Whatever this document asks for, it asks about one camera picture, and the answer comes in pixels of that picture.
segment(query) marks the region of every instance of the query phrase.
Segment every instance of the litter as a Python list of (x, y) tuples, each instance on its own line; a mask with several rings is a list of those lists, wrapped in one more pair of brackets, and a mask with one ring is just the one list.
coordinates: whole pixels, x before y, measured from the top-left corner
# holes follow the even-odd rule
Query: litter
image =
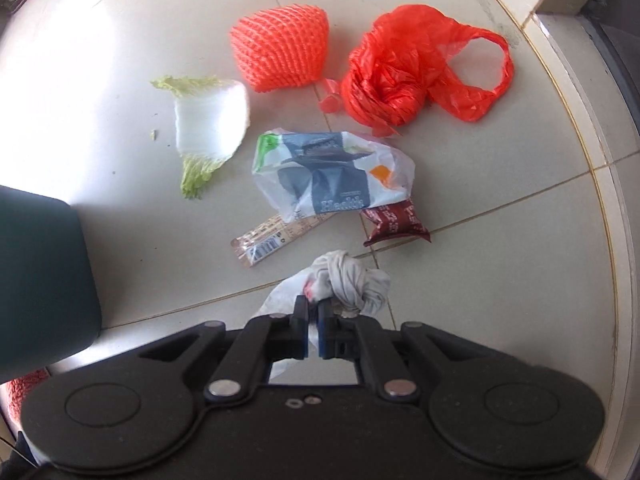
[(320, 79), (329, 22), (319, 7), (261, 10), (240, 19), (230, 34), (240, 73), (256, 92), (304, 86)]
[(401, 202), (411, 196), (414, 170), (407, 155), (373, 137), (278, 128), (258, 138), (252, 172), (288, 223)]
[[(447, 61), (471, 40), (485, 38), (504, 52), (502, 80), (493, 90), (465, 85)], [(374, 135), (412, 121), (430, 100), (463, 121), (477, 121), (504, 94), (513, 78), (507, 41), (490, 30), (458, 23), (425, 5), (400, 6), (382, 14), (349, 55), (339, 93), (347, 113)], [(321, 108), (335, 110), (337, 84)]]
[(253, 267), (333, 215), (335, 213), (310, 216), (289, 224), (285, 224), (280, 215), (275, 215), (252, 231), (231, 240), (231, 246), (243, 267)]
[(152, 81), (155, 88), (174, 94), (175, 139), (182, 157), (180, 190), (185, 198), (199, 198), (215, 170), (236, 152), (249, 127), (249, 99), (245, 86), (217, 77)]
[(360, 214), (375, 225), (369, 239), (363, 244), (365, 247), (384, 240), (406, 236), (415, 236), (431, 242), (431, 235), (420, 222), (411, 199), (372, 209), (363, 209)]
[[(253, 317), (292, 314), (296, 298), (303, 294), (311, 305), (335, 298), (334, 312), (343, 317), (375, 316), (388, 305), (389, 275), (380, 269), (367, 269), (347, 251), (331, 251), (316, 258), (311, 266), (278, 284)], [(318, 327), (310, 325), (309, 342), (318, 348)], [(294, 359), (277, 361), (271, 377), (280, 375)]]

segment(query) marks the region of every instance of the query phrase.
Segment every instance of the white cloth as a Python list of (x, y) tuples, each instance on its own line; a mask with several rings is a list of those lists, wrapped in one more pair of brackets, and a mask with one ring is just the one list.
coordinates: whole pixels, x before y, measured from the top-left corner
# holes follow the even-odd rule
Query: white cloth
[[(296, 298), (303, 294), (311, 304), (335, 297), (343, 317), (358, 314), (375, 316), (388, 305), (391, 279), (384, 270), (367, 269), (347, 251), (331, 251), (316, 258), (310, 267), (287, 278), (271, 291), (254, 317), (281, 312), (293, 314)], [(309, 342), (318, 346), (318, 328), (309, 327)], [(271, 377), (281, 373), (295, 360), (274, 363)]]

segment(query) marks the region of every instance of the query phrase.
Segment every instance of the printed plastic bag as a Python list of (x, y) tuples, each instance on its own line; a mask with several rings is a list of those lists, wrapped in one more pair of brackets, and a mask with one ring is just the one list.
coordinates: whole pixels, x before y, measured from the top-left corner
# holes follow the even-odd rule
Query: printed plastic bag
[[(493, 90), (465, 85), (447, 65), (477, 38), (504, 51), (502, 80)], [(458, 23), (433, 7), (405, 5), (380, 16), (364, 34), (349, 55), (339, 92), (348, 114), (384, 137), (394, 132), (392, 126), (413, 120), (426, 100), (463, 121), (477, 121), (507, 90), (513, 72), (509, 45), (499, 34)], [(335, 97), (321, 108), (335, 111)]]
[(414, 162), (400, 150), (350, 132), (258, 137), (256, 184), (285, 222), (400, 202), (411, 196)]

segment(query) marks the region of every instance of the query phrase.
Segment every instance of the metal rivet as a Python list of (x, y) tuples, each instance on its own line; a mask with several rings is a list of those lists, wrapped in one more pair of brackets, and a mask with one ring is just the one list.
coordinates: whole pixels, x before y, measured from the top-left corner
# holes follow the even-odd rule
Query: metal rivet
[(293, 408), (294, 410), (297, 410), (298, 408), (302, 408), (302, 406), (304, 406), (305, 403), (302, 402), (300, 399), (287, 399), (284, 405), (287, 406), (288, 408)]
[(209, 385), (209, 393), (216, 397), (231, 397), (238, 393), (240, 389), (240, 384), (230, 379), (220, 379), (213, 381)]
[(305, 403), (306, 404), (322, 404), (322, 399), (317, 395), (308, 395), (305, 397)]
[(392, 397), (405, 397), (418, 389), (413, 381), (393, 379), (385, 383), (385, 391)]

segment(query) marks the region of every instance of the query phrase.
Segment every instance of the red snack wrapper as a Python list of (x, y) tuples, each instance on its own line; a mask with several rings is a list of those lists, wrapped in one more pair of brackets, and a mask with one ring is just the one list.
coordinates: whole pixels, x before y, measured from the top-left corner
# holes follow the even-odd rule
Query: red snack wrapper
[(363, 209), (360, 214), (376, 225), (369, 239), (364, 242), (365, 247), (404, 236), (417, 236), (431, 242), (431, 235), (418, 219), (411, 199)]

